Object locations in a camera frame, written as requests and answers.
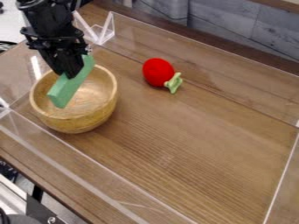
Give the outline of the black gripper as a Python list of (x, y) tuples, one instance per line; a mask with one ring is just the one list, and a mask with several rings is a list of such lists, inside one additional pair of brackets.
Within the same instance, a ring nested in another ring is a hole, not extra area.
[(82, 55), (88, 54), (83, 30), (74, 26), (76, 3), (19, 3), (19, 11), (28, 21), (20, 30), (27, 44), (36, 50), (52, 71), (75, 78), (84, 67)]

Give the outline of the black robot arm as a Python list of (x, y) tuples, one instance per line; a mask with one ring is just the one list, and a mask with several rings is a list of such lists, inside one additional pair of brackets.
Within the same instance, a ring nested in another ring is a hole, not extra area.
[(20, 30), (28, 48), (40, 53), (58, 75), (75, 78), (88, 54), (83, 30), (72, 23), (75, 0), (16, 0), (15, 5), (28, 21)]

